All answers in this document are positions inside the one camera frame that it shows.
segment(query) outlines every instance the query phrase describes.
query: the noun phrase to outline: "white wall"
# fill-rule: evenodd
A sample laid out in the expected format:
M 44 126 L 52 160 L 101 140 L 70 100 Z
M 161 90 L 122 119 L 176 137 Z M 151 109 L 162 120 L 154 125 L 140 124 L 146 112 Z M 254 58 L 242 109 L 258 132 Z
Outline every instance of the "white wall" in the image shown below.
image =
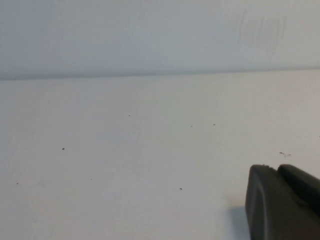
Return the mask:
M 315 0 L 1 0 L 0 78 L 317 68 Z

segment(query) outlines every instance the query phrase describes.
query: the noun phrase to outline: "white table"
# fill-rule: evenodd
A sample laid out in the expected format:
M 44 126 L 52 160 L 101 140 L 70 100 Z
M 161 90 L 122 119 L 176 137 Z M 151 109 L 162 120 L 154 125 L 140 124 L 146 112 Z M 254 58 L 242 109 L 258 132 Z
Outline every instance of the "white table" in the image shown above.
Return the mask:
M 0 136 L 1 240 L 248 240 L 251 165 L 320 177 L 320 71 L 0 81 Z

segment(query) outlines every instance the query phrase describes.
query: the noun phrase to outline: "black plastic object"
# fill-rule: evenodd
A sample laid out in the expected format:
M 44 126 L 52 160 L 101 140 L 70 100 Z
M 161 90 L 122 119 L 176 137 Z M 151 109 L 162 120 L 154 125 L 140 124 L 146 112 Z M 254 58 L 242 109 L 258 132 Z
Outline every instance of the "black plastic object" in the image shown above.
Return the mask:
M 253 165 L 245 210 L 252 240 L 320 240 L 320 180 L 295 166 Z

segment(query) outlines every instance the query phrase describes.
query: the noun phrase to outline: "white surface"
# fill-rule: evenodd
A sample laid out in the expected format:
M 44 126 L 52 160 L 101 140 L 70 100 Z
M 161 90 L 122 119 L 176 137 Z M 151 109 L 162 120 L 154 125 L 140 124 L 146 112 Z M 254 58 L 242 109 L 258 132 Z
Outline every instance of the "white surface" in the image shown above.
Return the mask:
M 0 79 L 320 67 L 314 0 L 1 0 Z
M 252 164 L 320 177 L 319 78 L 0 81 L 0 239 L 248 240 Z

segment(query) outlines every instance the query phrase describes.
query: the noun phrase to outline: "black device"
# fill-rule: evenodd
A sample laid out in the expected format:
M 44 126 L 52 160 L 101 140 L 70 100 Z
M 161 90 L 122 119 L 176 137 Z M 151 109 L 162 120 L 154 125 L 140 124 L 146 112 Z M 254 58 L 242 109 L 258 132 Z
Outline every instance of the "black device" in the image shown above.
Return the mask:
M 253 165 L 245 210 L 252 240 L 320 240 L 320 180 L 295 166 Z

